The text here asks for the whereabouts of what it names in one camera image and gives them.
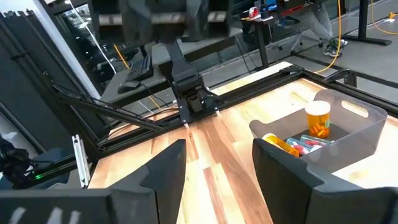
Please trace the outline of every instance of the green light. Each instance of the green light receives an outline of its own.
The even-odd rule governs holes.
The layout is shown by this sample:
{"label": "green light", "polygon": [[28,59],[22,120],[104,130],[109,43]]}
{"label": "green light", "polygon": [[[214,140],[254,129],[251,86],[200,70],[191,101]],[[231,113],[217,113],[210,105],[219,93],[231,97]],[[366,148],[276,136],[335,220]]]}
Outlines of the green light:
{"label": "green light", "polygon": [[37,175],[37,176],[35,176],[35,179],[36,180],[39,180],[40,178],[42,178],[43,177],[43,175]]}

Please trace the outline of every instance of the yellow cable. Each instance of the yellow cable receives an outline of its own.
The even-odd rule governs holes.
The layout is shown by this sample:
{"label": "yellow cable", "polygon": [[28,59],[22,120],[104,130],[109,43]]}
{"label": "yellow cable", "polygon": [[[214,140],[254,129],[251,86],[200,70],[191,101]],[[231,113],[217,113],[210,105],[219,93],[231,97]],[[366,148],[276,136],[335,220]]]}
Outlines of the yellow cable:
{"label": "yellow cable", "polygon": [[335,56],[335,58],[333,59],[333,61],[331,62],[331,64],[329,66],[327,66],[326,68],[319,70],[315,73],[320,73],[323,71],[328,70],[336,61],[339,53],[340,53],[340,47],[341,47],[341,9],[340,9],[340,0],[337,0],[337,6],[338,6],[338,46],[337,46],[337,54]]}
{"label": "yellow cable", "polygon": [[373,25],[375,26],[376,29],[378,29],[379,31],[381,31],[383,33],[386,33],[386,34],[398,35],[398,33],[395,33],[395,32],[389,32],[389,31],[382,30],[374,23],[374,18],[373,18],[373,0],[371,0],[371,11],[372,11],[372,23],[373,23]]}
{"label": "yellow cable", "polygon": [[[113,47],[116,49],[120,59],[123,61],[124,65],[126,66],[126,68],[130,68],[129,65],[127,64],[127,62],[124,60],[124,57],[122,56],[122,54],[120,53],[118,47],[116,46],[116,44],[113,45]],[[149,99],[161,110],[162,108],[155,102],[155,100],[149,96]]]}

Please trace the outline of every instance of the bin handle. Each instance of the bin handle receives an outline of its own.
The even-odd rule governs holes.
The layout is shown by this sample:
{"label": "bin handle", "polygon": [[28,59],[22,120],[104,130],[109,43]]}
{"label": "bin handle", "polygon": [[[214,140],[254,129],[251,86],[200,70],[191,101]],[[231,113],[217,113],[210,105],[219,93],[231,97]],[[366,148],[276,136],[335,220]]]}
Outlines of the bin handle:
{"label": "bin handle", "polygon": [[341,101],[341,106],[344,109],[346,109],[346,110],[348,110],[350,112],[353,112],[353,113],[355,113],[357,115],[360,115],[360,116],[362,116],[364,118],[368,118],[369,117],[368,110],[363,108],[362,106],[358,106],[358,105],[356,105],[354,103],[351,103],[349,101],[346,101],[346,100],[342,100]]}

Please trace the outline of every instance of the wooden tabletop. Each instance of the wooden tabletop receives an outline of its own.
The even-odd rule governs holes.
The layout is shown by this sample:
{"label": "wooden tabletop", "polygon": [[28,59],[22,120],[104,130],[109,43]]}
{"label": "wooden tabletop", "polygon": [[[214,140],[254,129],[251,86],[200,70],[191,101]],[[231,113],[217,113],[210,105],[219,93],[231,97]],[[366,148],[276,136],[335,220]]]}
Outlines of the wooden tabletop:
{"label": "wooden tabletop", "polygon": [[[226,93],[289,65],[282,62],[213,92]],[[249,123],[254,119],[270,123],[300,110],[322,89],[300,79],[223,110],[221,117],[209,116],[192,123],[190,131],[176,129],[113,154],[99,161],[90,188],[108,187],[184,138],[187,169],[177,223],[272,223],[251,159]],[[362,187],[398,186],[398,163],[394,161],[397,127],[398,120],[388,117],[375,155],[334,174]]]}

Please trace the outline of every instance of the keyboard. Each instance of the keyboard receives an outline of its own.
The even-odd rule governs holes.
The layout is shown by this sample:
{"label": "keyboard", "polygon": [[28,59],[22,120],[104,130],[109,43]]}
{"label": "keyboard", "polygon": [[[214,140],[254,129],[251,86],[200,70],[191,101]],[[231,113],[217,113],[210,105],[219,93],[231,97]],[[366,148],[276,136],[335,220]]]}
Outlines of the keyboard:
{"label": "keyboard", "polygon": [[125,82],[143,81],[154,75],[152,57],[150,55],[133,63]]}

